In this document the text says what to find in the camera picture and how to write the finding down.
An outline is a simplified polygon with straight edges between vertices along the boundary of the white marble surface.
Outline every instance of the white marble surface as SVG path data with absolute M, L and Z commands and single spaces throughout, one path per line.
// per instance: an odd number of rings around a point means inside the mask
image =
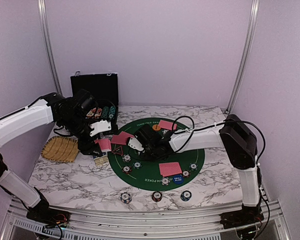
M 218 107 L 194 106 L 121 106 L 118 126 L 141 118 L 175 119 L 191 116 L 196 127 L 222 121 L 225 116 Z M 186 119 L 180 122 L 190 126 Z M 109 164 L 96 166 L 92 156 L 78 154 L 74 163 L 57 163 L 40 157 L 35 165 L 30 185 L 38 188 L 53 206 L 99 211 L 156 211 L 204 207 L 242 200 L 237 171 L 224 149 L 205 150 L 200 173 L 188 184 L 163 192 L 163 199 L 154 202 L 152 191 L 139 189 L 121 180 Z M 182 201 L 180 195 L 189 190 L 192 197 Z M 132 202 L 124 204 L 120 195 L 128 192 Z

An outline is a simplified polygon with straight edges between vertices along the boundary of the robotic arm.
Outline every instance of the robotic arm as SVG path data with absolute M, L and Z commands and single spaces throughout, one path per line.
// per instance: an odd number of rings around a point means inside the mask
M 0 148 L 36 127 L 56 122 L 59 127 L 65 127 L 71 135 L 78 138 L 81 153 L 101 156 L 100 146 L 95 144 L 95 139 L 98 133 L 111 130 L 111 124 L 107 121 L 88 122 L 87 113 L 97 107 L 97 101 L 85 90 L 68 98 L 58 93 L 41 96 L 32 104 L 0 118 Z M 0 186 L 25 204 L 29 219 L 46 223 L 60 214 L 68 218 L 68 212 L 49 208 L 45 197 L 9 169 L 1 154 Z
M 236 115 L 231 114 L 220 125 L 168 131 L 163 137 L 145 124 L 137 130 L 135 138 L 131 138 L 128 145 L 140 151 L 140 158 L 146 161 L 195 149 L 225 148 L 231 164 L 239 173 L 243 199 L 242 209 L 222 213 L 220 223 L 225 229 L 240 227 L 264 219 L 259 190 L 262 176 L 256 164 L 257 138 L 241 122 Z

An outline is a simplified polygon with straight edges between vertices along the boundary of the orange poker chip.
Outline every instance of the orange poker chip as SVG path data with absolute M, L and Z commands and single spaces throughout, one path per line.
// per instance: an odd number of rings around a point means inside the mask
M 155 131 L 160 131 L 161 127 L 158 124 L 156 124 L 156 125 L 152 126 L 152 129 L 155 130 Z

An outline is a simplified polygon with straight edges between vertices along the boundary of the black case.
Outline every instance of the black case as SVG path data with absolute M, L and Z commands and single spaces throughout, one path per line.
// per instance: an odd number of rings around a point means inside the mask
M 115 108 L 115 116 L 110 121 L 111 130 L 103 132 L 103 135 L 117 134 L 118 111 L 119 111 L 119 89 L 118 89 L 118 74 L 117 73 L 102 73 L 89 75 L 71 76 L 72 95 L 76 94 L 80 89 L 87 90 L 97 100 L 99 107 L 111 107 L 112 105 L 101 99 L 108 99 Z

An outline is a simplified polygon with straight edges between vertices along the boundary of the red triangle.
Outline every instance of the red triangle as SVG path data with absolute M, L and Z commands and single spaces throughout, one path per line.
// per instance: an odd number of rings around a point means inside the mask
M 124 151 L 122 149 L 122 146 L 117 147 L 115 150 L 112 151 L 113 154 L 117 154 L 117 155 L 124 155 Z

